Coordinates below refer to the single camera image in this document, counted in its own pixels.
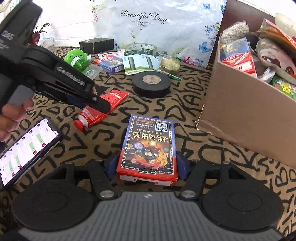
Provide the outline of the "person's left hand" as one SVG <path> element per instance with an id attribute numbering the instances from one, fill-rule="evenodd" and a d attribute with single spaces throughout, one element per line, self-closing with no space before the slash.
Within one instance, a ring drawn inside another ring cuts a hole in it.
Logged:
<path id="1" fill-rule="evenodd" d="M 33 104 L 32 99 L 29 98 L 21 106 L 12 104 L 6 104 L 3 106 L 0 119 L 1 142 L 4 142 L 9 138 L 11 132 L 17 128 L 18 123 L 23 120 L 26 115 L 26 111 L 31 109 Z"/>

